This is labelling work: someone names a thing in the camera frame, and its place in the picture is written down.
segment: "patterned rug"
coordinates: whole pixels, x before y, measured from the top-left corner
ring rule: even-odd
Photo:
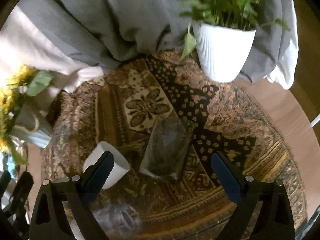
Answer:
[[[210,166],[212,153],[220,150],[245,175],[283,180],[297,229],[306,218],[303,183],[279,131],[244,90],[210,81],[196,56],[179,62],[179,55],[143,56],[73,94],[61,93],[51,108],[54,135],[42,151],[42,178],[80,174],[97,143],[107,141],[132,169],[100,193],[95,208],[110,201],[133,206],[143,221],[136,239],[215,239],[235,209]],[[183,177],[175,184],[138,172],[158,114],[187,118],[196,127]]]

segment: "gray cloth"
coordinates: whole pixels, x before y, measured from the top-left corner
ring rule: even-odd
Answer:
[[[259,20],[282,18],[287,0],[260,0]],[[91,66],[116,68],[139,53],[180,49],[190,19],[183,0],[21,0],[18,6],[63,53]],[[256,82],[289,46],[279,26],[258,29],[240,73]]]

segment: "light blue vase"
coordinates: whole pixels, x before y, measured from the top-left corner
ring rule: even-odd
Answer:
[[[52,126],[48,121],[33,108],[30,103],[26,102],[20,114],[18,115],[15,125],[23,126],[28,130],[33,130],[36,125],[35,117],[39,120],[39,129],[33,133],[27,133],[23,129],[14,126],[11,131],[11,135],[17,137],[20,140],[31,142],[40,148],[45,148],[52,138]]]

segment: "white ceramic cup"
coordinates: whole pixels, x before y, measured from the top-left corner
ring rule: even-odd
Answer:
[[[111,144],[102,141],[85,160],[82,171],[84,172],[89,166],[94,165],[105,151],[113,154],[115,163],[102,189],[112,187],[130,170],[130,164],[125,157]]]

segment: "yellow flower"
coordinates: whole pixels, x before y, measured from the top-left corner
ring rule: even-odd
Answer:
[[[4,123],[0,119],[0,134],[4,134],[6,132],[7,132],[7,127],[4,125]]]
[[[7,137],[0,138],[0,152],[6,152],[6,153],[11,153],[9,150],[9,144],[8,144],[8,139]]]
[[[4,112],[8,112],[14,106],[13,92],[6,87],[0,88],[0,108]]]
[[[36,71],[37,70],[33,67],[21,65],[20,67],[17,68],[16,73],[12,77],[6,80],[7,84],[14,85],[17,83],[21,83],[26,79],[28,79],[29,77],[34,76]]]

